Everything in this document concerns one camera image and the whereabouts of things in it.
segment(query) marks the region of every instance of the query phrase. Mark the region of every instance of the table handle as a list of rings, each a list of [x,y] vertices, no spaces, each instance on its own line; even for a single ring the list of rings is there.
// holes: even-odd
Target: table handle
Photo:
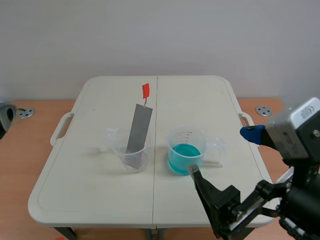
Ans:
[[[244,111],[239,113],[239,118],[245,121],[246,126],[254,126],[255,125],[251,116]]]
[[[54,146],[58,140],[58,138],[61,136],[63,130],[65,129],[67,122],[74,117],[74,113],[68,112],[65,115],[62,116],[60,119],[58,126],[56,126],[56,129],[54,130],[51,138],[50,138],[50,144]]]

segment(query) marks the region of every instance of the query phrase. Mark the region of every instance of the gray metal plate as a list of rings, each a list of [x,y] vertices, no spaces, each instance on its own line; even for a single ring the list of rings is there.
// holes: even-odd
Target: gray metal plate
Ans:
[[[33,114],[35,114],[34,108],[26,108],[25,111],[19,110],[16,113],[16,115],[20,119],[27,119],[27,118],[31,117]]]
[[[272,115],[272,110],[270,107],[268,106],[257,106],[255,107],[255,111],[261,115],[261,116],[265,116],[265,117],[269,117]]]
[[[136,153],[144,148],[152,110],[152,108],[140,104],[135,105],[128,145],[126,147],[127,154]]]

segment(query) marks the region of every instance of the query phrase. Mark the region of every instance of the table top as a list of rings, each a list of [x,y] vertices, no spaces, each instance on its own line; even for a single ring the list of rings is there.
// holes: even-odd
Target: table top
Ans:
[[[99,148],[104,129],[130,128],[135,104],[143,103],[145,83],[150,85],[147,105],[154,109],[149,132],[156,136],[155,148],[147,169],[130,174],[122,171],[116,154],[100,153]],[[48,227],[208,227],[192,179],[168,168],[165,135],[178,125],[195,123],[209,136],[223,139],[224,166],[210,165],[215,156],[208,151],[202,175],[219,189],[234,185],[244,200],[257,182],[271,179],[258,147],[239,135],[240,114],[233,90],[222,77],[95,77],[84,85],[50,139],[54,147],[30,195],[29,213]],[[68,119],[70,126],[59,138]],[[274,199],[266,207],[276,204]],[[271,220],[259,215],[249,227]]]
[[[273,113],[279,112],[283,108],[281,100],[275,98],[239,98],[238,102],[241,109],[252,116],[255,124],[264,124],[268,119],[268,117],[262,117],[255,112],[257,105],[267,105],[271,107]],[[50,234],[56,235],[55,232],[46,230],[32,221],[26,205],[30,192],[52,150],[50,137],[60,118],[70,112],[74,103],[74,100],[15,102],[19,107],[34,107],[36,114],[27,119],[17,119],[0,144],[0,159],[6,159],[6,161],[0,162],[0,177],[2,179],[0,190],[3,193],[0,203],[5,207],[1,209],[0,214],[3,223],[1,224],[3,228],[1,232],[10,234],[10,239],[14,237],[21,239],[22,236],[25,238],[28,235],[34,237],[34,233],[42,238]],[[288,169],[277,151],[262,147],[260,153],[273,181]],[[9,233],[10,226],[19,226],[20,230]],[[208,239],[212,238],[211,230],[197,228],[197,230],[190,231],[186,229],[183,230],[183,233],[186,234],[185,236],[204,234],[208,235]],[[174,230],[168,231],[168,236],[171,235],[171,232],[174,234]],[[277,222],[255,230],[249,238],[251,236],[252,239],[270,239],[272,237],[290,239]]]
[[[111,149],[100,152],[105,129],[130,129],[136,103],[144,103],[145,83],[150,84],[147,106],[156,109],[156,76],[96,77],[84,85],[50,139],[53,150],[30,195],[28,209],[38,223],[154,228],[154,148],[147,168],[138,173],[125,172]],[[58,138],[68,118],[70,126]],[[152,135],[155,127],[154,111]]]
[[[234,185],[243,201],[260,180],[271,181],[257,145],[239,134],[242,113],[229,82],[222,77],[158,76],[153,203],[153,224],[157,228],[210,226],[192,178],[174,174],[168,166],[163,133],[176,126],[195,124],[208,136],[225,142],[223,167],[212,164],[219,158],[217,151],[208,150],[202,160],[202,176],[216,188],[224,190]],[[271,201],[265,207],[276,205]],[[261,227],[271,220],[259,215],[249,227]]]

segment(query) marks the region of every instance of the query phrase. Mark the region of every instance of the red tag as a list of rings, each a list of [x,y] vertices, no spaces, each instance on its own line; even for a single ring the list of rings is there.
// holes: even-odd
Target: red tag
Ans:
[[[143,98],[146,99],[150,95],[149,83],[142,85]]]

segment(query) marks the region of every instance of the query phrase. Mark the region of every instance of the measuring cup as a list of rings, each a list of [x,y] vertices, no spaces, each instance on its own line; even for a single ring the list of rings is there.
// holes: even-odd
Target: measuring cup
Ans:
[[[133,153],[126,153],[129,135],[130,129],[107,128],[102,136],[100,151],[105,152],[107,149],[111,148],[120,158],[126,171],[140,172],[148,165],[151,157],[150,150],[154,141],[152,140],[150,132],[148,132],[143,149]]]
[[[169,165],[177,173],[188,175],[192,164],[201,166],[202,159],[208,149],[218,149],[219,158],[210,159],[216,167],[221,168],[226,159],[226,149],[222,139],[207,136],[196,125],[181,125],[167,136]]]

